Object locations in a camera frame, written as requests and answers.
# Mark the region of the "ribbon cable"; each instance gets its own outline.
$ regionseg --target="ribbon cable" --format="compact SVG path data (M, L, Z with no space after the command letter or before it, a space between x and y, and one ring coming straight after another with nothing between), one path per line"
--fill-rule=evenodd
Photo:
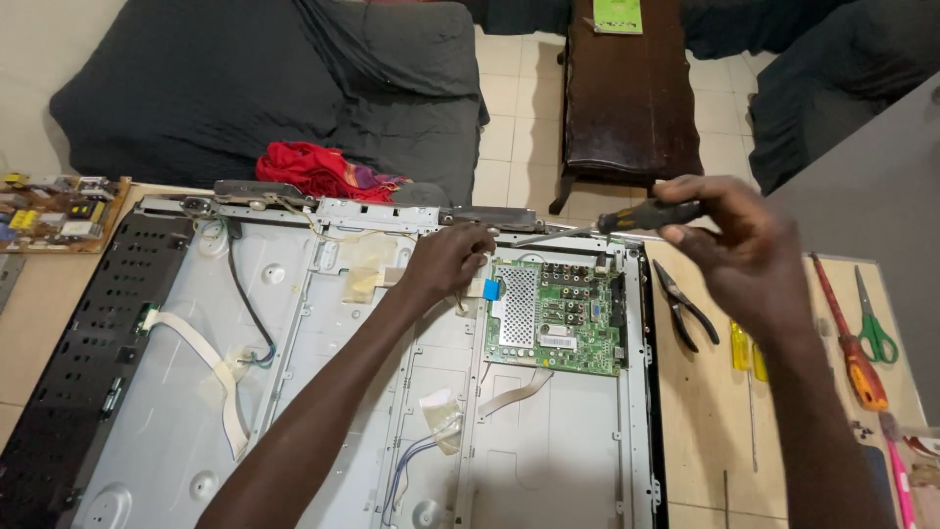
M196 350L199 357L209 365L215 377L222 383L226 391L226 399L222 405L222 428L225 430L228 446L235 461L242 459L245 448L248 447L248 437L242 428L242 421L238 415L238 392L235 389L235 376L232 375L222 356L212 345L198 333L186 320L172 313L157 313L151 311L144 320L142 329L150 329L162 323L175 330L183 340Z
M545 369L544 367L537 367L535 370L535 375L532 376L532 380L524 387L518 388L515 390L509 390L505 393L500 393L499 395L490 399L486 404L477 408L480 417L486 417L494 411L504 407L507 404L512 404L513 402L519 402L520 400L526 399L539 392L542 386L545 385L545 382L554 375L555 372L550 369Z

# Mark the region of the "main board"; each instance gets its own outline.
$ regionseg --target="main board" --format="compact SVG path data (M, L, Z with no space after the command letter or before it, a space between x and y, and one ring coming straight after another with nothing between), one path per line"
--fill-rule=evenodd
M487 311L484 360L615 377L619 280L605 266L493 261L500 297Z
M131 179L30 176L0 183L0 253L97 253L104 249Z

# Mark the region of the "pink toothbrush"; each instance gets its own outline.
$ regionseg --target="pink toothbrush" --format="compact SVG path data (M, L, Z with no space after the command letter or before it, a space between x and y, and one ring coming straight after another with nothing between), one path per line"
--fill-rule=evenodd
M885 434L887 450L891 455L891 469L894 470L894 486L898 490L898 503L901 504L901 524L903 529L917 529L914 525L914 507L911 505L911 486L907 482L907 471L898 455L896 442L901 442L898 420L888 411L878 412L878 421Z

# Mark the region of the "red cloth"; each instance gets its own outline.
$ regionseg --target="red cloth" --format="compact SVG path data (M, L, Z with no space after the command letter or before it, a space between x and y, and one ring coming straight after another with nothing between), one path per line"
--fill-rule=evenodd
M291 184L305 195L337 199L390 202L400 177L376 175L348 163L339 149L304 141L277 141L258 159L255 176L262 182Z

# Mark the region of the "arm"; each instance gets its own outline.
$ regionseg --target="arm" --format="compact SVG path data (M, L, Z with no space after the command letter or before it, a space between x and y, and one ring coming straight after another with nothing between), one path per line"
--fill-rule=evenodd
M350 341L290 402L228 478L196 529L288 529L333 467L359 403L405 331L438 301L465 288L493 238L479 225L421 238L399 283Z
M764 352L791 527L893 527L879 507L813 328L795 223L731 177L682 177L653 192L665 201L704 200L721 228L714 234L666 226L660 234L698 265L715 303Z

